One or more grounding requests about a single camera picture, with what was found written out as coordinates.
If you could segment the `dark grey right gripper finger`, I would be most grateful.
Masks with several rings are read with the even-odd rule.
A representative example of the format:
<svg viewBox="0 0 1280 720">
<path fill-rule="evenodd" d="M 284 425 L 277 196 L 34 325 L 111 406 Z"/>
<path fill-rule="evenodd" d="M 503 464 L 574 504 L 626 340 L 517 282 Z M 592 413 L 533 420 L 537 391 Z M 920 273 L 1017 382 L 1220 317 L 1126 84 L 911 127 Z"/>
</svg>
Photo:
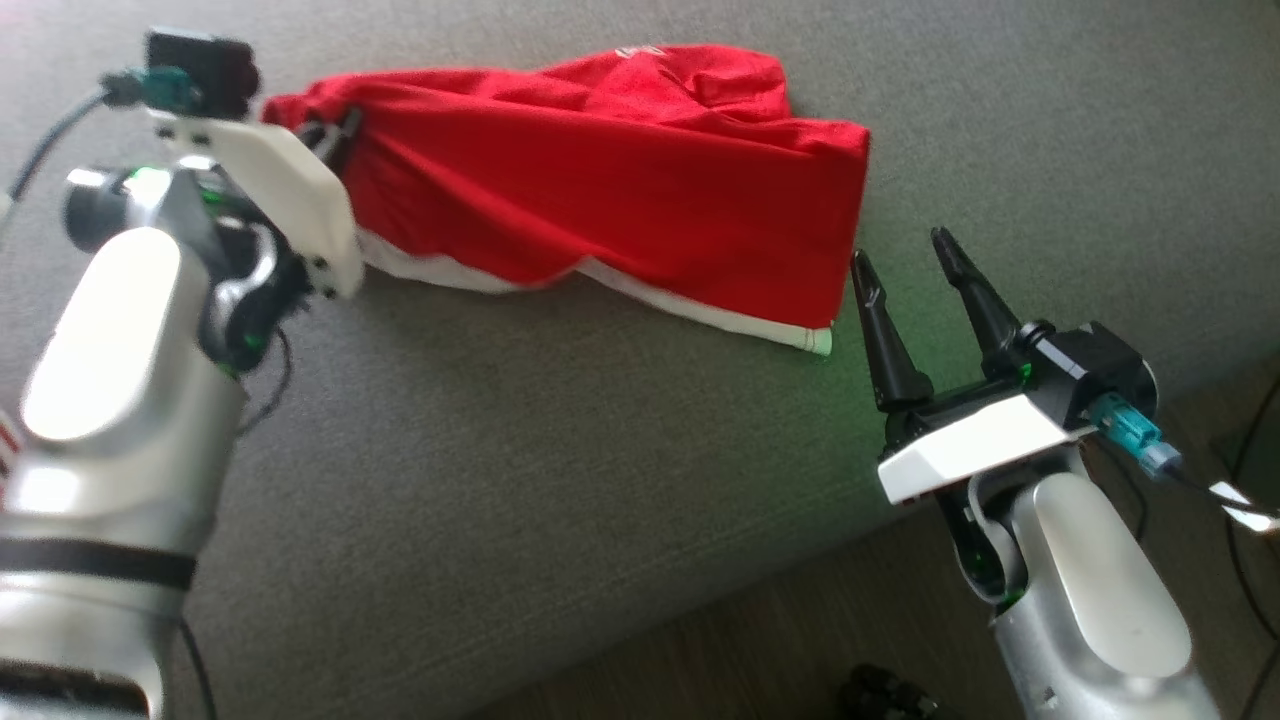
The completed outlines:
<svg viewBox="0 0 1280 720">
<path fill-rule="evenodd" d="M 881 413 L 899 413 L 924 404 L 934 387 L 916 368 L 890 315 L 888 295 L 870 258 L 855 251 L 850 272 L 876 406 Z"/>
<path fill-rule="evenodd" d="M 1021 360 L 1014 348 L 1021 324 L 954 234 L 932 231 L 932 246 L 946 281 L 957 291 L 980 350 L 986 378 L 1016 375 Z"/>
</svg>

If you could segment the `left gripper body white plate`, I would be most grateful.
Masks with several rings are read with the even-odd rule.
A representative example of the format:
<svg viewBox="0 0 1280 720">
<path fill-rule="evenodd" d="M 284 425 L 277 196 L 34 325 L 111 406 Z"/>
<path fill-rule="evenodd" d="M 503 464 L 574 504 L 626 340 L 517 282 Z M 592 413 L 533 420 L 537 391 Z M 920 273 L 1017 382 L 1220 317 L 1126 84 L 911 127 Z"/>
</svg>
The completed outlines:
<svg viewBox="0 0 1280 720">
<path fill-rule="evenodd" d="M 330 161 L 314 156 L 285 127 L 152 110 L 157 131 L 180 156 L 211 158 L 308 264 L 312 287 L 342 299 L 357 295 L 364 258 L 349 195 Z"/>
</svg>

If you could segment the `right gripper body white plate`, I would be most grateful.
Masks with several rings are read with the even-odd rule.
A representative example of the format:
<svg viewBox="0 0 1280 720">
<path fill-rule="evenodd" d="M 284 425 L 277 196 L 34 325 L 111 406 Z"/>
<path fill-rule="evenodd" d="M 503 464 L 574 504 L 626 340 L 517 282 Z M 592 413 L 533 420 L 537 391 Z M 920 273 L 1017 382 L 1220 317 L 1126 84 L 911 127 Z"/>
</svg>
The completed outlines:
<svg viewBox="0 0 1280 720">
<path fill-rule="evenodd" d="M 911 503 L 1094 432 L 1062 428 L 1015 379 L 977 382 L 887 414 L 878 482 L 888 503 Z"/>
</svg>

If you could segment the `red shorts white waistband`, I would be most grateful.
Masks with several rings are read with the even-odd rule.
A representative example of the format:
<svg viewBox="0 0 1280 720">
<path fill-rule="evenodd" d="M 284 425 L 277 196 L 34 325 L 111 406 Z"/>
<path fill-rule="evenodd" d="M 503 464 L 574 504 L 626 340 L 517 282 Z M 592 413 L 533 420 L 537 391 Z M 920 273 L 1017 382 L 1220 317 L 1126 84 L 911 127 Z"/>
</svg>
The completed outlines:
<svg viewBox="0 0 1280 720">
<path fill-rule="evenodd" d="M 833 347 L 872 132 L 799 114 L 776 56 L 617 47 L 535 70 L 329 76 L 262 120 L 362 120 L 342 179 L 365 263 L 479 293 L 584 275 L 663 313 Z"/>
</svg>

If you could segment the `grey fabric sofa seat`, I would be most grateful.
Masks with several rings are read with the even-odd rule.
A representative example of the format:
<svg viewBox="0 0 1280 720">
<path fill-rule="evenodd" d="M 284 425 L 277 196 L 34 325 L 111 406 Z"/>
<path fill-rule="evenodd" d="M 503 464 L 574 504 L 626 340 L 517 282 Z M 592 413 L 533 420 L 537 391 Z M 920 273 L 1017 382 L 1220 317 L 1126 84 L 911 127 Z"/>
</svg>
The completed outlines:
<svg viewBox="0 0 1280 720">
<path fill-rule="evenodd" d="M 870 129 L 858 242 L 937 386 L 979 355 L 934 225 L 1133 343 L 1198 478 L 1280 373 L 1280 0 L 0 0 L 0 186 L 150 26 L 246 40 L 266 94 L 768 53 Z M 1020 720 L 943 523 L 882 498 L 854 302 L 815 357 L 581 275 L 371 273 L 288 333 L 188 603 L 221 720 L 835 720 L 863 662 Z"/>
</svg>

